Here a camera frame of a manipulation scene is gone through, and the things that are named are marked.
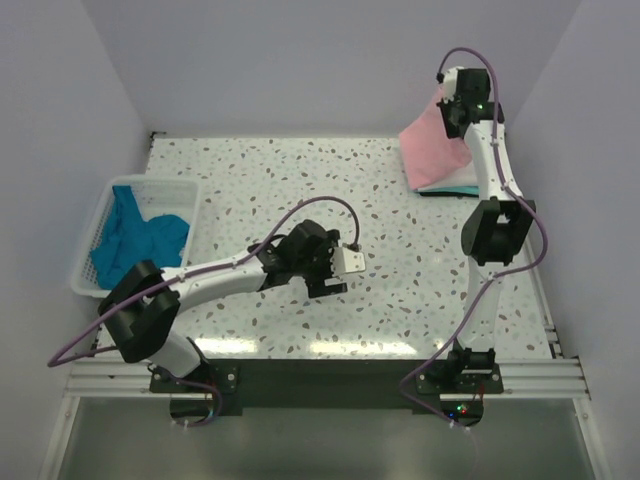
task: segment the white plastic basket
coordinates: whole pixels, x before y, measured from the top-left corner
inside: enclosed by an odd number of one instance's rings
[[[127,175],[114,178],[104,188],[98,207],[78,252],[78,260],[71,277],[71,289],[78,295],[104,298],[109,290],[98,285],[96,270],[89,253],[100,245],[104,224],[113,208],[114,185],[129,185],[138,202],[138,209],[145,221],[159,215],[173,214],[189,224],[187,243],[182,251],[182,266],[189,260],[189,251],[196,229],[200,207],[200,183],[182,177],[154,177],[152,175]]]

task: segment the glass panel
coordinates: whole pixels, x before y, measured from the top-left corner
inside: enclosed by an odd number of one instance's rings
[[[185,431],[166,399],[86,399],[60,478],[594,478],[571,401],[485,407],[476,459],[469,434],[405,411],[256,409]]]

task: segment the pink cloth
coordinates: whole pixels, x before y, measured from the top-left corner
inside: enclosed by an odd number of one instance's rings
[[[427,109],[400,135],[400,150],[411,190],[427,187],[469,165],[471,152],[461,138],[447,138],[442,114],[433,96]]]

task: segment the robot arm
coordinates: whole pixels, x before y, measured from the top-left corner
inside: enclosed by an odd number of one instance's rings
[[[241,264],[240,259],[257,245],[224,260],[186,268],[160,270],[153,262],[141,262],[100,304],[99,313],[150,286],[180,278],[152,298],[144,297],[118,311],[105,325],[125,362],[149,359],[177,378],[197,377],[204,357],[191,340],[171,331],[176,316],[217,298],[286,285],[294,276],[304,279],[310,298],[346,292],[346,284],[327,285],[326,281],[364,271],[365,259],[352,247],[339,246],[339,238],[337,230],[326,231],[305,220],[277,245],[269,244]]]
[[[500,265],[509,265],[520,252],[533,218],[513,197],[522,197],[522,192],[509,164],[502,109],[489,101],[487,71],[454,67],[439,76],[438,81],[443,90],[438,107],[447,136],[462,138],[469,147],[480,197],[462,229],[461,238],[469,263],[465,312],[474,301],[478,303],[445,360],[449,368],[441,371],[447,372],[449,379],[466,373],[489,375],[496,367],[494,330],[502,290],[502,279],[495,279],[494,275]],[[498,123],[494,126],[496,108]],[[525,202],[535,211],[533,201]],[[480,290],[492,279],[484,295],[476,300]],[[482,380],[475,378],[476,383]]]

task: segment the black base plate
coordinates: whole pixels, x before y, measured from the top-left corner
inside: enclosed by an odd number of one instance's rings
[[[404,398],[398,388],[420,365],[415,360],[209,360],[210,374],[223,397],[223,415],[244,408],[408,409],[429,413]],[[438,394],[416,383],[407,390],[441,411]],[[151,380],[152,393],[200,393],[168,379]]]

